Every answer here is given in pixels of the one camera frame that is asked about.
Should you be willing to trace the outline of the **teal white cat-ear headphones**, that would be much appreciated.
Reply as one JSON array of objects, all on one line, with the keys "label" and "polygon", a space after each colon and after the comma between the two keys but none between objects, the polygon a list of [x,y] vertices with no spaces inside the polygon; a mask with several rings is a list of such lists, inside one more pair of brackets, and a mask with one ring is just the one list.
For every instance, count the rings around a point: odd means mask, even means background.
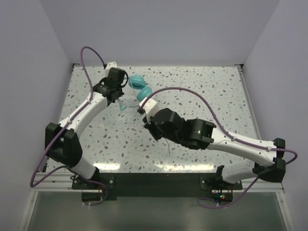
[{"label": "teal white cat-ear headphones", "polygon": [[124,103],[122,100],[118,99],[119,108],[121,111],[124,111],[127,108],[137,107],[140,102],[152,94],[152,88],[144,80],[141,75],[133,75],[127,77],[127,83],[129,87],[133,89],[136,102],[133,104]]}]

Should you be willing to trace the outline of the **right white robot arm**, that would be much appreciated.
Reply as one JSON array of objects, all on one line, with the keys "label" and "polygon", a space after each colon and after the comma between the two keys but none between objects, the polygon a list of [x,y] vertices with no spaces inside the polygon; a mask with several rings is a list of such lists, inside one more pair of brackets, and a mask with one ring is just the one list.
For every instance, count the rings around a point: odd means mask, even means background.
[{"label": "right white robot arm", "polygon": [[176,112],[164,109],[141,110],[145,114],[144,127],[155,140],[165,138],[192,150],[215,150],[244,158],[244,162],[226,167],[221,165],[207,180],[209,185],[226,189],[241,180],[257,177],[263,181],[281,183],[286,172],[282,152],[275,144],[283,140],[260,141],[252,139],[252,145],[240,143],[236,138],[209,121],[180,117]]}]

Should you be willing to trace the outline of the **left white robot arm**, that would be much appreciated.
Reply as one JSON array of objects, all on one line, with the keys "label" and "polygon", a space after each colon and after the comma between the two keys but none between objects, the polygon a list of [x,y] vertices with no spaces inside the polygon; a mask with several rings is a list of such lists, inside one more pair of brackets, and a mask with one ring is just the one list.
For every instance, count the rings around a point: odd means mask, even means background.
[{"label": "left white robot arm", "polygon": [[110,68],[107,76],[92,86],[85,101],[71,115],[57,124],[48,124],[45,129],[46,156],[81,175],[89,189],[99,185],[99,170],[83,156],[79,138],[102,110],[124,95],[126,77],[125,70]]}]

